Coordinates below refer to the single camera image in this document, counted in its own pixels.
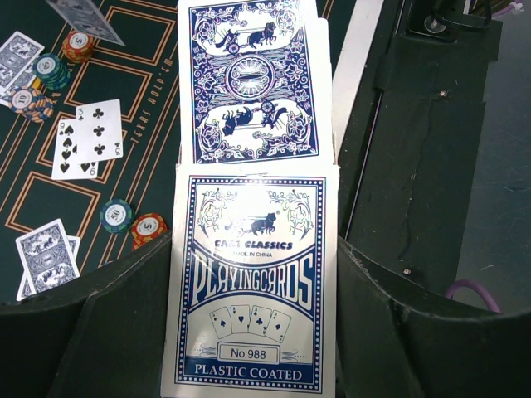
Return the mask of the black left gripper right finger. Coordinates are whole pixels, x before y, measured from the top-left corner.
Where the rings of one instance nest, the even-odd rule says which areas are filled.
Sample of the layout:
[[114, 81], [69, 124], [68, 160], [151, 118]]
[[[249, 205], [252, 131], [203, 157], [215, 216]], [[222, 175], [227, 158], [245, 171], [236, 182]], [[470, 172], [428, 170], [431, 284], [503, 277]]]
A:
[[348, 397], [527, 397], [530, 314], [435, 294], [338, 242], [337, 347]]

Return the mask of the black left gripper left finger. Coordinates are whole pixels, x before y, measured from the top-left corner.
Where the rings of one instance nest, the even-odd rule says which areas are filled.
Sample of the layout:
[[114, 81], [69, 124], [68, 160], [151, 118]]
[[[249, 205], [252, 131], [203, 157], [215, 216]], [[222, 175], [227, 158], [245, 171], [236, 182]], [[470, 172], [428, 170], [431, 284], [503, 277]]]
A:
[[1, 307], [3, 397], [158, 397], [171, 234]]

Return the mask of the blue card seat five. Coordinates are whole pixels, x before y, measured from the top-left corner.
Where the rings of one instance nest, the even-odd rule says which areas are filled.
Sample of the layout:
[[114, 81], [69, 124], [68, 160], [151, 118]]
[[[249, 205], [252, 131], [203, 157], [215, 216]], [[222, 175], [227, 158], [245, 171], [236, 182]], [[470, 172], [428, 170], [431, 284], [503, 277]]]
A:
[[[74, 259], [77, 258], [79, 246], [80, 246], [80, 237], [78, 236], [67, 236], [67, 240], [69, 241], [71, 251], [73, 253]], [[19, 284], [19, 288], [17, 291], [16, 300], [18, 302], [22, 301], [23, 299], [29, 297], [32, 295], [32, 291], [29, 285], [29, 274], [24, 273], [22, 275], [22, 280]]]
[[19, 236], [16, 247], [31, 294], [39, 294], [80, 277], [61, 219]]

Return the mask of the spread red five chips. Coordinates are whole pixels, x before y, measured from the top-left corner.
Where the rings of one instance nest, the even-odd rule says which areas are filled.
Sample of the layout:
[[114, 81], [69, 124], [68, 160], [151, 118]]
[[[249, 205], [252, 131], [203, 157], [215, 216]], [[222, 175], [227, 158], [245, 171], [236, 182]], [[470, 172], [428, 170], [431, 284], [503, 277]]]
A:
[[146, 213], [140, 216], [131, 226], [133, 250], [159, 237], [168, 230], [164, 219], [158, 213]]

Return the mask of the green fifty chips seat four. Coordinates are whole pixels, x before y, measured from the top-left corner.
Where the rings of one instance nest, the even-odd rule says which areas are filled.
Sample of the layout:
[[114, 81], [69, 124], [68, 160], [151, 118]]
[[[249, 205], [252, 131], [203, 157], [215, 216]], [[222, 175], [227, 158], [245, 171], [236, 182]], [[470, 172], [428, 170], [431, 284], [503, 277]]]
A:
[[134, 209], [123, 199], [112, 199], [106, 202], [100, 210], [100, 224], [109, 233], [125, 232], [133, 221]]

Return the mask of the blue playing card box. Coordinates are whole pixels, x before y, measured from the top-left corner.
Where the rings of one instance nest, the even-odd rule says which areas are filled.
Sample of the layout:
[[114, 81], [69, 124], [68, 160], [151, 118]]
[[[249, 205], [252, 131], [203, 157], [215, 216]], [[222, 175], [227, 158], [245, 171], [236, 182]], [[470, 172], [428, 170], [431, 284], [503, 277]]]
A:
[[176, 169], [163, 397], [335, 394], [335, 165]]

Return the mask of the nine of spades card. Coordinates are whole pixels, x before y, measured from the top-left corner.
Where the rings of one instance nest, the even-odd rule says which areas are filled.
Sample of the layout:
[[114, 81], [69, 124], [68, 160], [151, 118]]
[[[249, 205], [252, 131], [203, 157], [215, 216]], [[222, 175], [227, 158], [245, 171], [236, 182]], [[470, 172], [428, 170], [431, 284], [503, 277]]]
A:
[[80, 121], [62, 119], [56, 129], [56, 145], [51, 172], [52, 180], [94, 179], [98, 175], [97, 162], [81, 163], [78, 159], [80, 149]]

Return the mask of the three of clubs card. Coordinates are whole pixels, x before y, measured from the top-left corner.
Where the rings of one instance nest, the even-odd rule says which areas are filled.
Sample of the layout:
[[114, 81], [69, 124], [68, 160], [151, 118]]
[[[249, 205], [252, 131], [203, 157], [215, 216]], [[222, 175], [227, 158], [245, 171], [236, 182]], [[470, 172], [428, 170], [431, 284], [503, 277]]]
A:
[[78, 156], [82, 163], [124, 156], [121, 108], [118, 99], [78, 106], [76, 118], [81, 127]]

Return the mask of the blue ten chips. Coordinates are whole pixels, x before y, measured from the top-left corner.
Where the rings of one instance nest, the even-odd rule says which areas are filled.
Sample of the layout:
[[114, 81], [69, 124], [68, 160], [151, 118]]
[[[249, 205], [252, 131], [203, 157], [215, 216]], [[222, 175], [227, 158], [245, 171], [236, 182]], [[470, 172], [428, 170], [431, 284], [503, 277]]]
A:
[[8, 95], [8, 107], [16, 114], [35, 123], [48, 120], [54, 113], [53, 102], [31, 86], [17, 86]]

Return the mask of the green fifty chips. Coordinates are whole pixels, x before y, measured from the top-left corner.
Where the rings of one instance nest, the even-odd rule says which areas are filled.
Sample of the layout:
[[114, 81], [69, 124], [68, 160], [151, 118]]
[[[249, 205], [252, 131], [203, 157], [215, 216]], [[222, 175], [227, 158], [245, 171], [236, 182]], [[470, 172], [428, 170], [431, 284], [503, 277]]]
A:
[[45, 53], [38, 56], [33, 64], [32, 69], [49, 90], [60, 90], [65, 87], [71, 78], [67, 66], [58, 56], [52, 53]]

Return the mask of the blue backed card deck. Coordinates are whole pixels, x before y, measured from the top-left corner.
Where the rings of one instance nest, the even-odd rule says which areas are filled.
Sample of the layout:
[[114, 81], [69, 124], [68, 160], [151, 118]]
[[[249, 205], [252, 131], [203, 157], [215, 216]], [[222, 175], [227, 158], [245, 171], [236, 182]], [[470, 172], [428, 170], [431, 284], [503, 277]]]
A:
[[334, 160], [315, 2], [181, 1], [178, 66], [182, 163]]

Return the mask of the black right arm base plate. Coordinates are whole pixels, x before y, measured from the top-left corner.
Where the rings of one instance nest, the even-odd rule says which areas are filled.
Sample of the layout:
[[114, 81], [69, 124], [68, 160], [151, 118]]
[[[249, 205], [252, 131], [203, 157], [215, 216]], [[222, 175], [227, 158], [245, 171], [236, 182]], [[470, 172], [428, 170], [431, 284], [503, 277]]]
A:
[[413, 1], [407, 21], [412, 34], [453, 42], [460, 32], [483, 32], [493, 18], [490, 1]]

